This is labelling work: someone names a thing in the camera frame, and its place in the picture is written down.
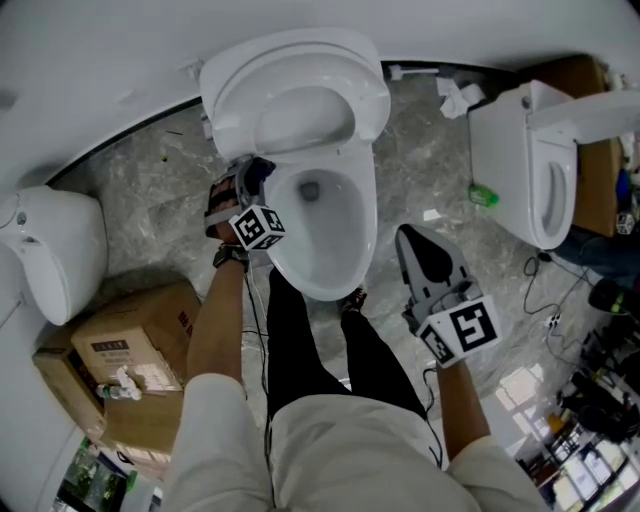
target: toilet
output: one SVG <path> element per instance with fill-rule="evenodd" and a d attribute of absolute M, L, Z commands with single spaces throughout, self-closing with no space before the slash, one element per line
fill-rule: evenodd
<path fill-rule="evenodd" d="M 0 206 L 0 243 L 22 261 L 42 314 L 64 325 L 91 300 L 107 269 L 100 203 L 47 186 L 20 190 Z"/>
<path fill-rule="evenodd" d="M 540 249 L 566 238 L 576 200 L 577 144 L 640 130 L 640 92 L 580 99 L 533 81 L 469 114 L 476 185 L 500 200 L 489 214 Z"/>
<path fill-rule="evenodd" d="M 390 97 L 373 43 L 349 30 L 279 32 L 208 61 L 200 89 L 220 155 L 276 164 L 266 204 L 286 229 L 268 250 L 282 275 L 317 300 L 348 295 L 376 245 L 371 144 Z"/>

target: marble floor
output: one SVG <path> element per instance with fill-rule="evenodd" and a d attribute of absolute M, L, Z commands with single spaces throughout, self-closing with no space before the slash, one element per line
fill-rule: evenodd
<path fill-rule="evenodd" d="M 422 370 L 433 357 L 409 333 L 400 316 L 408 289 L 400 278 L 393 237 L 399 224 L 424 224 L 424 212 L 437 210 L 441 217 L 429 221 L 429 227 L 462 248 L 485 293 L 493 295 L 501 316 L 504 342 L 469 360 L 480 394 L 494 392 L 500 381 L 516 370 L 537 365 L 541 369 L 536 372 L 542 382 L 537 390 L 542 410 L 551 403 L 572 366 L 551 355 L 543 342 L 543 321 L 549 310 L 533 316 L 523 311 L 530 281 L 523 266 L 534 249 L 467 200 L 471 180 L 467 119 L 448 120 L 441 115 L 435 80 L 415 76 L 391 82 L 389 87 L 391 117 L 374 144 L 379 228 L 367 276 L 369 297 L 364 313 L 392 347 L 426 403 L 429 395 Z M 200 106 L 192 107 L 144 127 L 53 181 L 54 188 L 98 198 L 104 209 L 108 278 L 93 307 L 125 292 L 185 277 L 199 295 L 206 293 L 214 273 L 211 262 L 217 242 L 205 238 L 202 215 L 209 186 L 224 171 L 224 165 L 212 143 L 204 139 L 201 110 Z M 265 307 L 269 270 L 268 264 L 256 262 L 254 279 Z M 588 285 L 581 281 L 573 286 L 575 283 L 574 276 L 546 264 L 540 268 L 528 302 L 530 308 L 536 308 L 558 302 L 569 292 L 562 304 L 559 329 L 564 345 L 561 338 L 548 340 L 556 355 L 568 362 L 579 352 L 579 344 L 571 340 L 582 339 L 598 321 L 586 304 Z M 251 328 L 255 321 L 246 296 L 245 324 Z M 310 300 L 308 310 L 323 363 L 336 377 L 347 378 L 335 305 Z M 255 335 L 245 336 L 244 378 L 250 405 L 262 423 L 265 403 L 260 388 L 259 344 Z"/>

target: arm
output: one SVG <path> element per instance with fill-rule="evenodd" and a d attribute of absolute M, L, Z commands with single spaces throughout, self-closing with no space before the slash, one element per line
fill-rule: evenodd
<path fill-rule="evenodd" d="M 216 228 L 226 243 L 238 242 L 228 224 Z M 242 263 L 223 263 L 193 327 L 165 512 L 265 512 L 273 506 L 260 435 L 242 387 L 243 277 Z"/>
<path fill-rule="evenodd" d="M 244 267 L 227 261 L 217 270 L 193 326 L 187 354 L 187 381 L 218 373 L 242 384 L 242 280 Z"/>
<path fill-rule="evenodd" d="M 464 361 L 449 368 L 438 366 L 442 426 L 449 460 L 477 439 L 491 434 Z"/>
<path fill-rule="evenodd" d="M 464 361 L 438 367 L 447 468 L 484 512 L 548 510 L 526 473 L 490 437 L 478 394 Z"/>

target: toilet lid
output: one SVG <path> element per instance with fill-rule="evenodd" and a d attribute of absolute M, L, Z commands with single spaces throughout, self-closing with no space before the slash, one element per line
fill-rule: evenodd
<path fill-rule="evenodd" d="M 281 47 L 242 66 L 213 109 L 227 160 L 295 163 L 370 145 L 389 117 L 389 91 L 362 57 L 330 44 Z"/>
<path fill-rule="evenodd" d="M 529 128 L 557 128 L 579 144 L 640 130 L 640 91 L 612 91 L 546 107 L 529 114 Z"/>

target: brown cardboard box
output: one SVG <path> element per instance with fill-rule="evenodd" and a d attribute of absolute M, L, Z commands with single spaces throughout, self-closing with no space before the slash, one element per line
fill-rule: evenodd
<path fill-rule="evenodd" d="M 182 393 L 107 400 L 106 437 L 146 476 L 162 478 L 180 427 Z"/>
<path fill-rule="evenodd" d="M 179 391 L 200 303 L 188 282 L 136 293 L 83 323 L 71 342 L 100 384 L 127 373 L 143 392 Z"/>
<path fill-rule="evenodd" d="M 540 80 L 574 98 L 607 91 L 602 66 L 588 55 L 568 57 L 525 69 L 527 80 Z M 623 166 L 618 139 L 578 146 L 575 226 L 604 236 L 616 233 L 616 183 Z"/>
<path fill-rule="evenodd" d="M 104 403 L 95 394 L 96 381 L 71 344 L 79 322 L 60 328 L 33 355 L 44 381 L 69 416 L 94 443 L 104 434 Z"/>

